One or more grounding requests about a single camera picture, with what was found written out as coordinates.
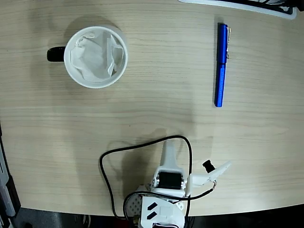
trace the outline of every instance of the blue pen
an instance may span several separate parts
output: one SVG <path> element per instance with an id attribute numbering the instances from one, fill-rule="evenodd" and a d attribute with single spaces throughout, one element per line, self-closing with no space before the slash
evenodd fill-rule
<path id="1" fill-rule="evenodd" d="M 217 75 L 215 87 L 216 107 L 223 105 L 224 83 L 226 73 L 226 62 L 228 58 L 228 42 L 230 36 L 230 28 L 225 24 L 220 24 L 218 27 L 218 56 L 217 56 Z"/>

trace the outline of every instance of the white tissue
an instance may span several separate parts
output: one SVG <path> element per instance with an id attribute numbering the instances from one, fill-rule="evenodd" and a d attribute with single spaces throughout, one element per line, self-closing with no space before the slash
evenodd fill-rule
<path id="1" fill-rule="evenodd" d="M 84 80 L 101 82 L 112 76 L 122 64 L 124 49 L 110 33 L 84 34 L 71 50 L 71 64 Z"/>

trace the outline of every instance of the wire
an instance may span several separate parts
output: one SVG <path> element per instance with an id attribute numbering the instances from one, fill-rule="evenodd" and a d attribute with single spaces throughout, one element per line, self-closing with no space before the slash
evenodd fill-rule
<path id="1" fill-rule="evenodd" d="M 206 192 L 204 192 L 204 193 L 202 193 L 198 196 L 195 196 L 195 197 L 188 196 L 188 197 L 185 197 L 185 198 L 184 197 L 181 198 L 181 197 L 168 196 L 168 195 L 163 195 L 163 194 L 159 194 L 159 193 L 155 193 L 155 192 L 149 192 L 149 191 L 133 192 L 133 193 L 130 193 L 123 201 L 123 212 L 124 212 L 123 215 L 124 215 L 124 217 L 120 217 L 120 216 L 117 215 L 116 210 L 115 210 L 113 192 L 112 192 L 110 182 L 108 180 L 108 177 L 106 176 L 105 169 L 104 169 L 104 166 L 103 166 L 104 157 L 111 154 L 111 153 L 122 152 L 122 151 L 127 151 L 127 150 L 134 150 L 134 149 L 142 148 L 142 147 L 145 147 L 145 146 L 150 146 L 150 145 L 153 145 L 153 144 L 156 144 L 156 143 L 160 143 L 160 142 L 163 142 L 163 141 L 168 140 L 168 139 L 183 139 L 186 142 L 186 144 L 188 146 L 188 149 L 189 149 L 189 175 L 190 175 L 192 173 L 192 148 L 191 148 L 191 144 L 190 144 L 189 140 L 186 137 L 181 136 L 181 135 L 167 136 L 167 137 L 164 137 L 164 138 L 161 138 L 161 139 L 158 139 L 158 140 L 154 140 L 152 142 L 143 143 L 143 144 L 140 144 L 140 145 L 128 146 L 128 147 L 123 147 L 123 148 L 119 148 L 119 149 L 110 150 L 110 151 L 107 151 L 100 156 L 99 164 L 100 164 L 101 173 L 102 173 L 102 175 L 104 177 L 104 180 L 106 182 L 106 185 L 108 187 L 108 190 L 109 190 L 109 193 L 110 193 L 112 211 L 113 211 L 113 214 L 116 218 L 129 220 L 129 218 L 127 216 L 127 210 L 126 210 L 127 201 L 131 196 L 141 194 L 141 195 L 165 197 L 165 198 L 171 199 L 171 200 L 187 201 L 188 204 L 187 204 L 185 217 L 188 219 L 188 215 L 189 215 L 189 211 L 190 211 L 190 200 L 196 200 L 198 198 L 201 198 L 201 197 L 209 194 L 210 192 L 212 192 L 214 190 L 214 187 L 215 187 L 216 184 L 214 184 L 212 189 L 210 189 L 210 190 L 208 190 L 208 191 L 206 191 Z"/>
<path id="2" fill-rule="evenodd" d="M 266 0 L 266 1 L 263 1 L 261 2 L 262 4 L 267 4 L 270 0 Z"/>
<path id="3" fill-rule="evenodd" d="M 119 149 L 110 150 L 110 151 L 107 151 L 100 156 L 99 164 L 100 164 L 101 173 L 103 174 L 105 183 L 108 187 L 108 190 L 109 190 L 109 193 L 110 193 L 110 198 L 111 198 L 112 211 L 113 211 L 113 214 L 116 218 L 126 219 L 126 217 L 120 217 L 116 213 L 113 192 L 112 192 L 110 182 L 108 180 L 108 177 L 106 176 L 105 169 L 104 169 L 104 166 L 103 166 L 104 157 L 111 154 L 111 153 L 134 150 L 134 149 L 142 148 L 142 147 L 145 147 L 145 146 L 150 146 L 150 145 L 153 145 L 153 144 L 156 144 L 156 143 L 160 143 L 160 142 L 166 141 L 168 139 L 183 139 L 187 143 L 187 146 L 188 146 L 188 149 L 189 149 L 189 175 L 190 175 L 192 173 L 192 148 L 191 148 L 191 144 L 190 144 L 189 140 L 186 137 L 181 136 L 181 135 L 167 136 L 167 137 L 164 137 L 164 138 L 161 138 L 161 139 L 158 139 L 158 140 L 154 140 L 152 142 L 143 143 L 143 144 L 140 144 L 140 145 L 128 146 L 128 147 L 123 147 L 123 148 L 119 148 Z"/>

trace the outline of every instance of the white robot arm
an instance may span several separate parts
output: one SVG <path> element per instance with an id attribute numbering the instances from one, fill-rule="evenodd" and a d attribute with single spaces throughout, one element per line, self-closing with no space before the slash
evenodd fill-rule
<path id="1" fill-rule="evenodd" d="M 177 166 L 175 149 L 172 140 L 165 141 L 161 163 L 156 169 L 148 187 L 140 186 L 138 190 L 148 190 L 167 196 L 184 198 L 192 193 L 193 188 L 206 183 L 216 183 L 219 175 L 231 165 L 228 161 L 214 168 L 210 161 L 203 164 L 208 174 L 190 174 L 186 178 L 184 170 Z M 185 217 L 183 203 L 165 197 L 134 196 L 127 204 L 128 214 L 139 215 L 139 228 L 183 228 Z"/>

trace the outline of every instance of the black mug handle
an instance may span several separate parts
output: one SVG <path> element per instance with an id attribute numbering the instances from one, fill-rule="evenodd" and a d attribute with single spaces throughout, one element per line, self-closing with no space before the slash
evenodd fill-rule
<path id="1" fill-rule="evenodd" d="M 50 62 L 63 62 L 66 47 L 52 47 L 47 51 L 47 59 Z"/>

